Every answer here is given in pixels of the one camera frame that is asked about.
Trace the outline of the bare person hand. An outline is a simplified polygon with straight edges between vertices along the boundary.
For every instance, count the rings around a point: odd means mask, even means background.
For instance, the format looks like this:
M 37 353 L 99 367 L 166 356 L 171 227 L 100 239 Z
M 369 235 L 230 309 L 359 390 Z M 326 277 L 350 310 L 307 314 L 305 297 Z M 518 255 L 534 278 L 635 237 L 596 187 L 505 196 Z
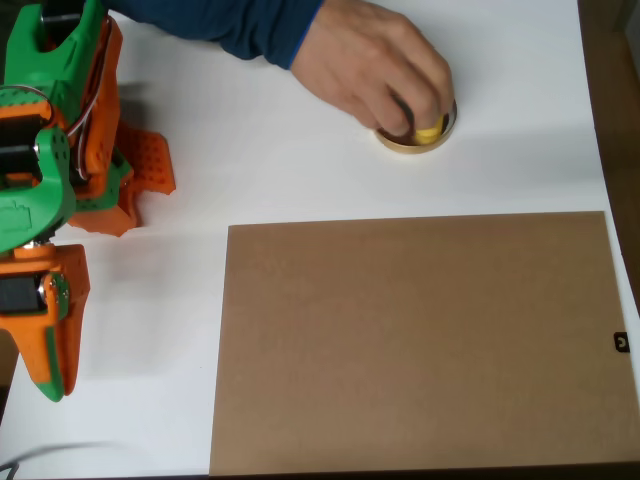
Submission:
M 325 1 L 291 65 L 312 94 L 370 129 L 428 129 L 454 103 L 447 61 L 404 15 L 365 1 Z

